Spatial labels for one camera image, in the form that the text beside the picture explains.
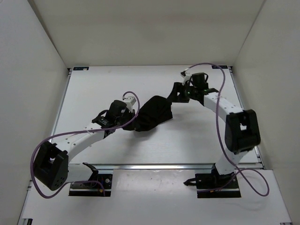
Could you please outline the black skirt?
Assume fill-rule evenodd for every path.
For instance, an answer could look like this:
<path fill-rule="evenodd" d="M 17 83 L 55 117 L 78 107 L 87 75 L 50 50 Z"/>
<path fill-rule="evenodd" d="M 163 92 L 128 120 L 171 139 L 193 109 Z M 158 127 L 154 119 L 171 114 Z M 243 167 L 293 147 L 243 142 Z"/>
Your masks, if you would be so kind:
<path fill-rule="evenodd" d="M 150 131 L 173 118 L 172 103 L 162 96 L 153 96 L 140 109 L 135 119 L 135 131 Z"/>

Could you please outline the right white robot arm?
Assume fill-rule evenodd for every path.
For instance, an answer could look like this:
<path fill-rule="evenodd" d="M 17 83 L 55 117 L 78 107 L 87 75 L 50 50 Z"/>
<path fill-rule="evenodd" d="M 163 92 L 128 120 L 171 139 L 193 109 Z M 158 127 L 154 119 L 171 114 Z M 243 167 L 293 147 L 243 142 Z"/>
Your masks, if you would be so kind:
<path fill-rule="evenodd" d="M 183 82 L 174 83 L 168 100 L 173 103 L 198 101 L 225 122 L 225 136 L 221 139 L 225 144 L 223 155 L 213 165 L 209 179 L 214 187 L 220 188 L 233 176 L 241 159 L 261 142 L 256 113 L 234 105 L 217 89 L 209 88 L 206 73 L 182 72 L 181 76 Z"/>

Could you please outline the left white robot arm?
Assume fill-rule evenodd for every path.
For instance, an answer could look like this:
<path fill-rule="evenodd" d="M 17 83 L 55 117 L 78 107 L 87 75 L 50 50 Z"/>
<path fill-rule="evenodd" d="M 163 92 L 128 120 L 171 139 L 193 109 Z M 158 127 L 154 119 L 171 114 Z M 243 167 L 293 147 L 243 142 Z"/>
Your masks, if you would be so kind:
<path fill-rule="evenodd" d="M 66 135 L 56 143 L 45 141 L 41 144 L 33 162 L 33 174 L 51 191 L 56 191 L 66 183 L 82 181 L 86 186 L 98 184 L 98 171 L 89 163 L 71 164 L 71 160 L 86 148 L 92 146 L 116 129 L 131 123 L 136 113 L 133 97 L 115 100 L 108 110 L 94 118 L 80 133 Z"/>

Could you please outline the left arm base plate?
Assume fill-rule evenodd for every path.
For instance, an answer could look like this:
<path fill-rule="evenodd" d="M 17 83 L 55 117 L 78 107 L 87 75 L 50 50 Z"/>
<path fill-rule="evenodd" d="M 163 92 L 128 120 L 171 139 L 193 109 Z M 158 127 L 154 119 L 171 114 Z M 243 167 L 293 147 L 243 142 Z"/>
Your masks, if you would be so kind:
<path fill-rule="evenodd" d="M 69 196 L 110 197 L 113 183 L 113 170 L 99 170 L 86 164 L 91 169 L 89 182 L 76 181 L 70 184 Z"/>

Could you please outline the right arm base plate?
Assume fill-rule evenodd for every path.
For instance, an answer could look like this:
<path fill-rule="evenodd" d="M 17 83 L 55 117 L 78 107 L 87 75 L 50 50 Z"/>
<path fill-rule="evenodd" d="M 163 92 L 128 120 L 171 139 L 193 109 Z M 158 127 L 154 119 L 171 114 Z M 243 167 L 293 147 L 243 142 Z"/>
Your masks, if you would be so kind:
<path fill-rule="evenodd" d="M 195 177 L 183 182 L 185 186 L 195 186 L 198 199 L 241 198 L 239 184 L 233 173 L 219 176 L 217 172 L 195 173 Z"/>

